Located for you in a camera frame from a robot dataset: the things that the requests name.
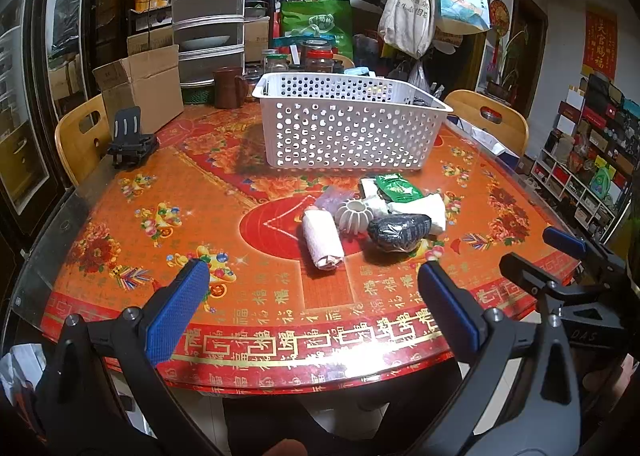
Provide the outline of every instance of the white bowl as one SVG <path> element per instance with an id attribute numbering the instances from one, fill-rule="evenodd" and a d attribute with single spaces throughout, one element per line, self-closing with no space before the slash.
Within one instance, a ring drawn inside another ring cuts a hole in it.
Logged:
<path id="1" fill-rule="evenodd" d="M 213 38 L 200 38 L 180 43 L 181 51 L 206 50 L 208 48 L 218 48 L 228 42 L 231 36 L 215 36 Z"/>
<path id="2" fill-rule="evenodd" d="M 361 200 L 349 200 L 335 212 L 335 224 L 347 234 L 360 234 L 367 230 L 373 220 L 373 212 Z"/>

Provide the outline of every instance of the mug handle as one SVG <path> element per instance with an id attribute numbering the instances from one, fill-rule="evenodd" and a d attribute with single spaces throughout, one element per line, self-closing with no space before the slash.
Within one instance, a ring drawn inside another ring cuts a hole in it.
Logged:
<path id="1" fill-rule="evenodd" d="M 241 75 L 236 75 L 236 98 L 238 99 L 238 107 L 244 104 L 246 96 L 249 95 L 249 83 Z"/>

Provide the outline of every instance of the blue textured pad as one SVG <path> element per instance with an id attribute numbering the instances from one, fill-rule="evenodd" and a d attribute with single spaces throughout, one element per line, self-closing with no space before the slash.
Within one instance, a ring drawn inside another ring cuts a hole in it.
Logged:
<path id="1" fill-rule="evenodd" d="M 423 264 L 418 272 L 418 289 L 456 359 L 468 363 L 474 360 L 484 340 L 465 309 L 472 310 L 481 319 L 482 309 L 473 296 L 456 287 L 446 273 L 438 266 L 433 267 L 431 262 Z"/>
<path id="2" fill-rule="evenodd" d="M 574 238 L 555 227 L 547 227 L 542 232 L 542 239 L 547 245 L 564 252 L 574 259 L 584 259 L 587 255 L 587 247 L 582 240 Z"/>
<path id="3" fill-rule="evenodd" d="M 178 282 L 178 288 L 146 330 L 146 357 L 154 367 L 171 358 L 191 317 L 207 293 L 207 263 L 198 261 L 189 272 L 183 274 L 184 270 L 176 277 L 182 277 L 182 282 Z"/>

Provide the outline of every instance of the green non-woven bag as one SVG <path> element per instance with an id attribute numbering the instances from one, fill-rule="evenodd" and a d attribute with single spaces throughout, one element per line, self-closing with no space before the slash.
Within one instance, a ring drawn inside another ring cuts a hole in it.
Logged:
<path id="1" fill-rule="evenodd" d="M 315 25 L 321 34 L 334 35 L 340 54 L 353 59 L 353 22 L 349 0 L 283 1 L 280 11 L 284 32 L 295 34 L 296 30 Z"/>

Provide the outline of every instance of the perforated basket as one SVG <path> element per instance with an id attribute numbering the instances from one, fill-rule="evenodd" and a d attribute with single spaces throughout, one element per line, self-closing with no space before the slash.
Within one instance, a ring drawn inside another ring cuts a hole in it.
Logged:
<path id="1" fill-rule="evenodd" d="M 342 74 L 266 74 L 254 97 L 274 167 L 420 169 L 452 111 L 409 83 Z"/>

